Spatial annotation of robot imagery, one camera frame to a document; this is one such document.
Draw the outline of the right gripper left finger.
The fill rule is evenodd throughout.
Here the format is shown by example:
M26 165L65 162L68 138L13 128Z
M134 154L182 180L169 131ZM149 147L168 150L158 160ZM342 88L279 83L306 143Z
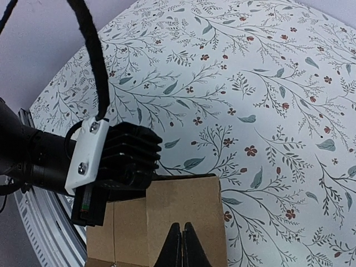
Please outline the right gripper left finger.
M157 267L181 267L182 266L182 233L180 224L175 222L171 225L167 237L162 246Z

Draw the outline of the brown cardboard box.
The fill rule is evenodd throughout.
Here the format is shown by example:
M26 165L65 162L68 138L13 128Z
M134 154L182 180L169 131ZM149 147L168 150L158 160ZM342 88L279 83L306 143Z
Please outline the brown cardboard box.
M110 202L102 226L88 227L86 266L157 266L173 223L191 222L211 266L227 266L224 212L214 174L166 176L143 198Z

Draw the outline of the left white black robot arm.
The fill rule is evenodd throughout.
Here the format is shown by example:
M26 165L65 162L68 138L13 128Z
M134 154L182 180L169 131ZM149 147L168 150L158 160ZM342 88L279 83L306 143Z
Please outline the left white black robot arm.
M1 100L1 175L14 181L1 186L2 196L25 184L74 196L65 189L69 166L64 137L24 125Z

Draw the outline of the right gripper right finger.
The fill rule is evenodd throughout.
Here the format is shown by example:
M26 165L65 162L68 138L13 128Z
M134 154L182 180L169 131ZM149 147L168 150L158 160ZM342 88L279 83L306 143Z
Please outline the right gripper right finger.
M183 267L211 267L202 244L191 222L187 222L182 232Z

